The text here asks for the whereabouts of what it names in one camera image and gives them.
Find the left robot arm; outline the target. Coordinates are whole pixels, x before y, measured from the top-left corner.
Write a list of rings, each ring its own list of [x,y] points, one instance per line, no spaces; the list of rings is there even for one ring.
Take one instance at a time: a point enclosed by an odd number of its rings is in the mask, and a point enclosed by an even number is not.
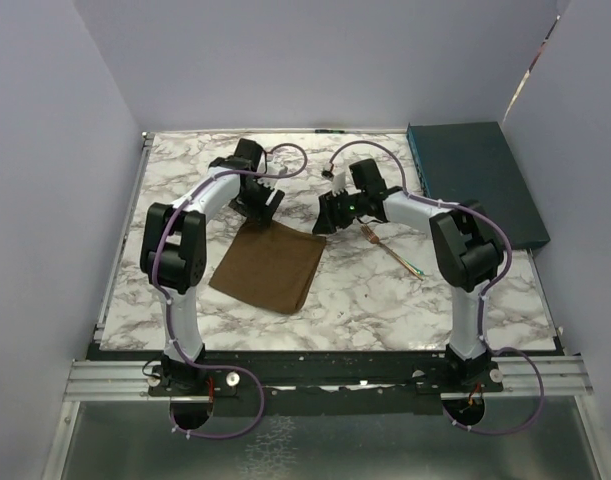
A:
[[[197,286],[207,266],[208,223],[230,207],[252,225],[266,228],[284,192],[275,188],[286,170],[270,166],[271,153],[243,139],[234,153],[209,164],[206,177],[176,201],[152,204],[146,213],[140,268],[158,291],[166,346],[152,375],[191,395],[205,385],[197,364],[205,354],[196,313]]]

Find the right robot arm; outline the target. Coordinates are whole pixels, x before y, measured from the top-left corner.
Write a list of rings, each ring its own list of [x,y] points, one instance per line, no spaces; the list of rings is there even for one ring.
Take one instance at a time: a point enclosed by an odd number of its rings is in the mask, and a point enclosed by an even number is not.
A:
[[[367,216],[408,226],[428,235],[443,279],[451,286],[452,330],[446,346],[446,383],[466,391],[491,362],[485,333],[486,294],[504,260],[504,246],[482,206],[442,202],[386,185],[373,159],[349,167],[357,191],[347,192],[345,175],[327,166],[322,176],[332,182],[321,195],[312,233],[331,235]]]

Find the copper iridescent fork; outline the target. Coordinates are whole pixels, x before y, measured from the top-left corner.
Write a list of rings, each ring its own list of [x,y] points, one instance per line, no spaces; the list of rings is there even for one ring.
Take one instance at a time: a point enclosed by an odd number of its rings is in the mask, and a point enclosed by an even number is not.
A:
[[[384,250],[390,257],[392,257],[399,264],[401,264],[407,271],[409,271],[417,279],[420,279],[420,280],[424,279],[424,273],[421,270],[419,270],[418,268],[413,266],[411,263],[407,262],[403,257],[401,257],[399,254],[397,254],[394,250],[392,250],[390,247],[385,245],[380,240],[380,238],[376,235],[376,233],[368,225],[361,224],[360,225],[360,230],[361,230],[362,234],[364,235],[364,237],[371,244],[376,245],[376,246],[380,247],[382,250]]]

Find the brown cloth napkin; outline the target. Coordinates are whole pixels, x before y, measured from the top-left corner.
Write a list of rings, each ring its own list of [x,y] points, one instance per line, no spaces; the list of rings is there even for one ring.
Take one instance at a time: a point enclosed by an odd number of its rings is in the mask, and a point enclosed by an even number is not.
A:
[[[303,307],[326,239],[273,221],[238,230],[209,286],[248,305],[291,315]]]

